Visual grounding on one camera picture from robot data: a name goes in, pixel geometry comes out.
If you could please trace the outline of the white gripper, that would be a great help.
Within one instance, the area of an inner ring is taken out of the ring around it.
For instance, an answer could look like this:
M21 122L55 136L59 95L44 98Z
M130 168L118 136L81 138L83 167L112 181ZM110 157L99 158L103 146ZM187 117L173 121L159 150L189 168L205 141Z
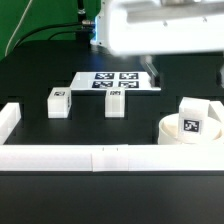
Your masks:
M150 55L224 50L224 0L108 0L105 19L110 52L144 55L152 87L160 74Z

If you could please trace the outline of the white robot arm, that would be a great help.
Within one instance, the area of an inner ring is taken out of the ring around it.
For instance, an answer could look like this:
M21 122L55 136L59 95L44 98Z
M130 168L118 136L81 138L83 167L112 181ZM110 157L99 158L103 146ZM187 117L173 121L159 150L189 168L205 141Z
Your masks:
M156 55L224 52L224 0L102 0L94 49L138 56L158 87Z

